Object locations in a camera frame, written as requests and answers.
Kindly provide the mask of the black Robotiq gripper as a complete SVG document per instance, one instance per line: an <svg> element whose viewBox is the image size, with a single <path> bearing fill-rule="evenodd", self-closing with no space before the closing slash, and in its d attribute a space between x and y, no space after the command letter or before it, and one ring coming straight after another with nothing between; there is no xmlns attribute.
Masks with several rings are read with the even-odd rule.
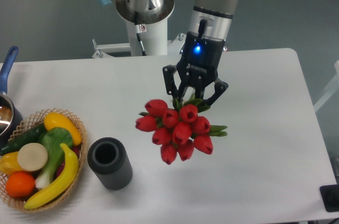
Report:
<svg viewBox="0 0 339 224"><path fill-rule="evenodd" d="M218 65L224 49L223 39L199 38L198 34L188 32L182 56L177 65L163 67L166 92L183 102L189 87L195 89L195 98L202 99L200 106L212 106L228 89L228 84L217 78ZM174 75L179 74L180 85L175 84ZM204 88L214 82L215 92L208 99L203 99Z"/></svg>

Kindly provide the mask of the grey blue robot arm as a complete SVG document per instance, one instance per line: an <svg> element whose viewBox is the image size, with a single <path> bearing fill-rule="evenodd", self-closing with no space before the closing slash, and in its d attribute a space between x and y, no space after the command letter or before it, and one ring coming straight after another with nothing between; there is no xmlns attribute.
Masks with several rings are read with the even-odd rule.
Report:
<svg viewBox="0 0 339 224"><path fill-rule="evenodd" d="M134 56L163 55L167 48L167 19L174 0L100 0L114 3L125 20ZM200 106L212 105L228 88L218 77L218 65L238 0L194 0L176 65L163 68L166 91L173 103L183 101L192 88Z"/></svg>

